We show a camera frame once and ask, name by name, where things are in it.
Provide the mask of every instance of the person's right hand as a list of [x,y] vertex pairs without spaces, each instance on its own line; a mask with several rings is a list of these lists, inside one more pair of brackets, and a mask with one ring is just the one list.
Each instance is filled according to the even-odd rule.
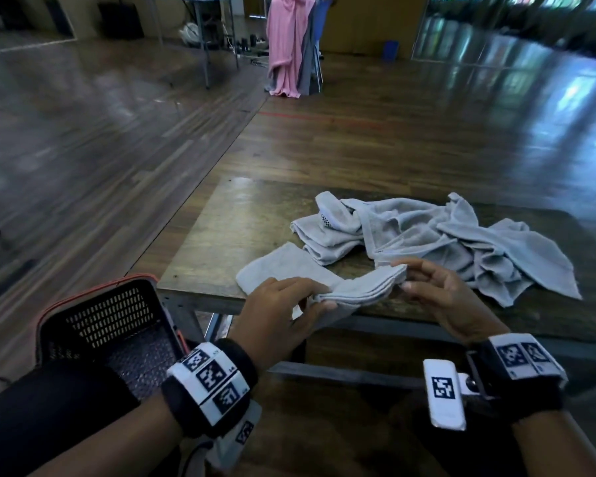
[[418,301],[453,337],[467,345],[510,329],[462,281],[457,273],[417,257],[405,257],[392,266],[408,264],[402,285],[405,299]]

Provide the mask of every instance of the forearm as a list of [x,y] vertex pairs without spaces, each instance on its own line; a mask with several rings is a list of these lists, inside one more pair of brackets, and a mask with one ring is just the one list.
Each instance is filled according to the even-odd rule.
[[512,425],[530,477],[596,477],[596,449],[567,411],[542,411]]
[[181,441],[183,432],[161,393],[54,458],[31,477],[148,475]]

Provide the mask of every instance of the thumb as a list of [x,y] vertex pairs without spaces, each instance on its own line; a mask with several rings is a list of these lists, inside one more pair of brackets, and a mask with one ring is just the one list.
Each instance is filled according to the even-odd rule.
[[443,288],[438,288],[422,281],[406,281],[402,289],[408,296],[415,296],[425,303],[437,306],[450,306],[451,295]]
[[298,344],[309,337],[313,332],[316,323],[324,313],[335,310],[336,308],[337,304],[335,301],[323,301],[321,303],[312,304],[292,326],[293,333],[298,339]]

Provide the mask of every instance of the towel pile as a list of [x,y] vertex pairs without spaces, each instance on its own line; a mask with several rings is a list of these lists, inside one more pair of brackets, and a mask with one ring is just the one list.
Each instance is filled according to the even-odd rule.
[[[406,265],[382,266],[362,277],[345,280],[320,266],[295,244],[286,243],[240,270],[236,282],[246,294],[250,294],[268,278],[283,280],[296,276],[311,278],[331,290],[308,301],[308,305],[318,301],[337,303],[335,310],[327,312],[318,320],[318,328],[322,328],[349,316],[361,306],[377,303],[387,297],[396,284],[406,279]],[[294,308],[294,319],[301,314],[300,308]]]
[[454,192],[444,206],[405,198],[338,200],[330,192],[319,194],[316,203],[318,214],[297,219],[291,229],[323,266],[364,244],[377,267],[424,257],[503,307],[535,282],[581,299],[573,265],[554,241],[510,219],[483,228],[468,201]]

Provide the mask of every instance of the hanging clothes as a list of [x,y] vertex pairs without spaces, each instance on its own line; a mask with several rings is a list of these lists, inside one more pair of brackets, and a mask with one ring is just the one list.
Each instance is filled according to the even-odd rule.
[[271,95],[285,94],[298,98],[298,79],[302,63],[302,39],[307,31],[309,14],[315,0],[271,0],[267,20],[270,42],[269,76],[276,74]]

